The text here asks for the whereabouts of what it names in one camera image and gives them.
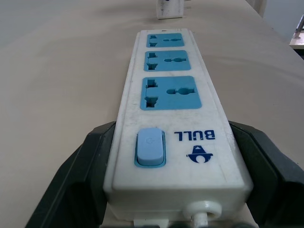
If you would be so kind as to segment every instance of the white wall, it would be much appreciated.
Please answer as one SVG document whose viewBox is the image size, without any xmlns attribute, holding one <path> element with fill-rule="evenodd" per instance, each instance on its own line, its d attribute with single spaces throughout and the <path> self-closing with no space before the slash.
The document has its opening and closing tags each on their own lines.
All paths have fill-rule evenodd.
<svg viewBox="0 0 304 228">
<path fill-rule="evenodd" d="M 264 0 L 260 9 L 265 22 L 288 43 L 303 14 L 304 0 Z"/>
</svg>

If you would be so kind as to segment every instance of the blue outlet faceplate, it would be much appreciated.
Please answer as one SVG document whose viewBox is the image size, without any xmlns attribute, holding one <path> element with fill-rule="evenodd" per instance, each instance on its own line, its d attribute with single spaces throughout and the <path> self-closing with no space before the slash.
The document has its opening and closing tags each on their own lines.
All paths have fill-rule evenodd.
<svg viewBox="0 0 304 228">
<path fill-rule="evenodd" d="M 142 80 L 142 110 L 197 109 L 202 104 L 192 76 L 146 77 Z"/>
<path fill-rule="evenodd" d="M 145 53 L 145 71 L 190 70 L 187 52 L 180 51 L 147 51 Z"/>
<path fill-rule="evenodd" d="M 147 37 L 148 48 L 181 47 L 184 45 L 181 33 L 150 34 Z"/>
</svg>

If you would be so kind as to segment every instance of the power strip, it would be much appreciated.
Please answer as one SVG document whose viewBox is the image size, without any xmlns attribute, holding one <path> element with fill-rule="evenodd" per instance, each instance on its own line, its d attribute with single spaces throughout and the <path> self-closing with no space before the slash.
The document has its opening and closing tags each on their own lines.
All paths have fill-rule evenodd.
<svg viewBox="0 0 304 228">
<path fill-rule="evenodd" d="M 252 181 L 187 29 L 137 34 L 104 180 L 118 219 L 223 220 Z"/>
</svg>

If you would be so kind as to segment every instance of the blue rocker switch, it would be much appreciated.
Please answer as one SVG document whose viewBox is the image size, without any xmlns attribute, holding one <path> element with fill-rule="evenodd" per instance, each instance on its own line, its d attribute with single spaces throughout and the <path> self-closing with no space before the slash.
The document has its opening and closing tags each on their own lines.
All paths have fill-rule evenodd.
<svg viewBox="0 0 304 228">
<path fill-rule="evenodd" d="M 165 163 L 164 133 L 159 128 L 143 128 L 138 132 L 136 155 L 139 166 L 161 167 Z"/>
</svg>

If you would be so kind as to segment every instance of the beige table surface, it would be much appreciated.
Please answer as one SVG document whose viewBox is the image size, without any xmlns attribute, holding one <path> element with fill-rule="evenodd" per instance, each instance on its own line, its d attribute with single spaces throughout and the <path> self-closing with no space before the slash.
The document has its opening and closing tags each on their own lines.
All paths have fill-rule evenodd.
<svg viewBox="0 0 304 228">
<path fill-rule="evenodd" d="M 184 18 L 168 20 L 156 19 L 155 5 L 78 0 L 56 13 L 25 4 L 0 14 L 5 23 L 36 23 L 12 39 L 14 23 L 1 31 L 1 228 L 25 226 L 86 134 L 116 119 L 143 29 L 192 30 L 228 119 L 264 131 L 304 168 L 304 61 L 245 0 L 188 1 Z M 238 219 L 250 219 L 248 211 Z"/>
</svg>

